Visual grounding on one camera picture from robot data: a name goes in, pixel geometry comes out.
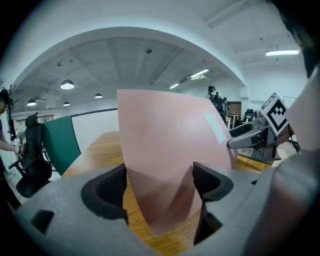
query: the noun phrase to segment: green partition panel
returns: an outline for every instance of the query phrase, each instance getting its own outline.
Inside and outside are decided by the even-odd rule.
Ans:
[[[43,123],[42,140],[51,164],[60,175],[81,154],[71,116]]]

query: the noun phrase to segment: wooden tabletop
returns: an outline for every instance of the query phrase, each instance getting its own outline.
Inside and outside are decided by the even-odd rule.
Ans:
[[[101,169],[106,166],[124,164],[119,132],[106,132],[93,142],[65,171],[62,178]],[[262,171],[271,165],[243,156],[238,156],[235,170]],[[128,213],[130,229],[146,244],[163,255],[174,255],[192,248],[199,222],[200,210],[187,223],[161,236],[151,233],[136,201],[127,176],[127,187],[123,196],[123,208]]]

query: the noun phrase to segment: cable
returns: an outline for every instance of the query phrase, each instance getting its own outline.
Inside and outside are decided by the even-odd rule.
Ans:
[[[299,152],[301,151],[301,148],[300,148],[299,144],[298,144],[298,143],[295,143],[294,140],[293,140],[293,138],[292,138],[293,133],[292,133],[290,124],[288,124],[288,129],[289,129],[289,134],[290,134],[290,138],[291,138],[292,145],[293,145],[295,151],[296,151],[297,153],[299,153]]]

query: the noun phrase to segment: pink cardboard sheet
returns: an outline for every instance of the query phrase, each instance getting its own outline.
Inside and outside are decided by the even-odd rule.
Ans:
[[[230,133],[208,99],[118,90],[117,106],[133,193],[152,233],[162,235],[201,208],[193,162],[232,168],[237,152],[227,147]]]
[[[296,135],[300,148],[305,151],[320,148],[319,68],[320,66],[318,65],[314,69],[302,93],[284,114]]]

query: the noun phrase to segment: ceiling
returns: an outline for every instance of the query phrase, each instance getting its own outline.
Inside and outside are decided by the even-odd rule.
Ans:
[[[212,33],[225,40],[242,67],[303,63],[302,54],[267,58],[266,51],[298,50],[286,30],[278,10],[264,0],[172,0],[186,11],[197,15]],[[30,98],[37,100],[36,109],[62,108],[64,101],[78,105],[95,100],[115,98],[117,89],[150,89],[167,91],[187,75],[203,69],[207,78],[184,83],[210,83],[225,75],[207,59],[169,43],[142,38],[108,38],[76,45],[48,59],[30,73],[13,92],[19,99],[14,112],[29,110]],[[74,82],[72,90],[62,90],[63,80]]]

